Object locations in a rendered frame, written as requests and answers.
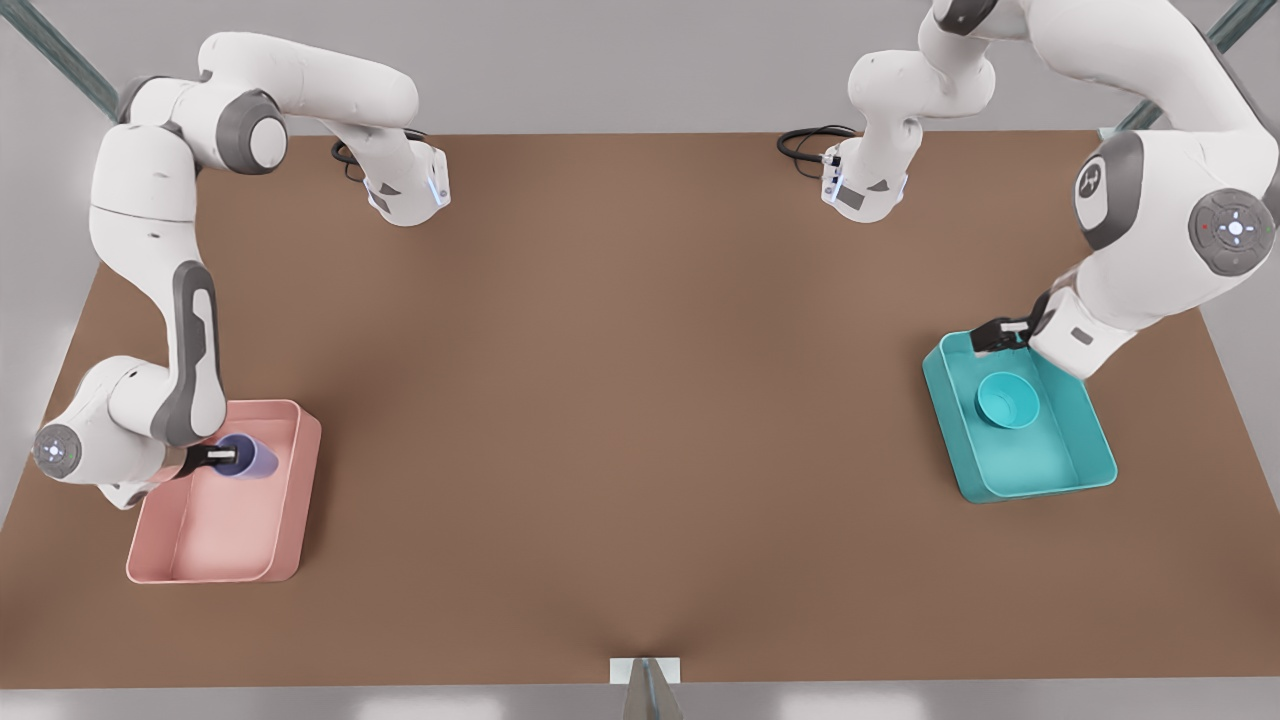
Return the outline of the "purple cup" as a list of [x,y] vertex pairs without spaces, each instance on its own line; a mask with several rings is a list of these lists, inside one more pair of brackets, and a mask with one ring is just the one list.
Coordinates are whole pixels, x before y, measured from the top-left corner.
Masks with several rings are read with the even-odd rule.
[[210,457],[221,452],[212,470],[233,479],[264,479],[271,477],[279,468],[278,456],[260,439],[243,433],[234,433],[218,438],[215,443],[218,451]]

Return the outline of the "teal bowl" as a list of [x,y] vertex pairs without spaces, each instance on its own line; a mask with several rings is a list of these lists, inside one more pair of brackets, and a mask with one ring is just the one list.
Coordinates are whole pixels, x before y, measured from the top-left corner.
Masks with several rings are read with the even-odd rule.
[[1020,430],[1039,416],[1041,397],[1024,377],[1011,372],[995,372],[978,384],[975,409],[992,427]]

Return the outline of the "pink box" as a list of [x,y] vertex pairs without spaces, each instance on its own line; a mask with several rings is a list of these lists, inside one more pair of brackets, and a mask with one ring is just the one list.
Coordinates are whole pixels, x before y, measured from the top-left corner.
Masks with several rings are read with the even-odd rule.
[[215,438],[256,443],[255,466],[228,477],[200,468],[164,482],[141,503],[125,562],[137,584],[283,582],[303,547],[321,425],[291,400],[228,405]]

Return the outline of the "teal box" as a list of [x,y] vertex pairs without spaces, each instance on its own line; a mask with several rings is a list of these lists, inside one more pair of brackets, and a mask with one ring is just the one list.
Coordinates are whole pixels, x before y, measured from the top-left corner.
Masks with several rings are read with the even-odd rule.
[[1066,495],[1116,480],[1084,383],[1034,351],[978,355],[969,334],[950,333],[922,370],[966,501]]

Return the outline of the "silver frame post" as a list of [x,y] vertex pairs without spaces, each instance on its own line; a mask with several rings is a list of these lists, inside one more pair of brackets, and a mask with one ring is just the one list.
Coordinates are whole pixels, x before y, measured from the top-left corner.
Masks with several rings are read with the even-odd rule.
[[626,685],[622,720],[685,720],[673,692],[678,657],[611,659],[609,674],[611,684]]
[[1280,136],[1230,65],[1169,0],[1108,0],[1098,82],[1161,108],[1174,129]]
[[0,17],[109,120],[116,119],[116,88],[31,0],[0,0]]

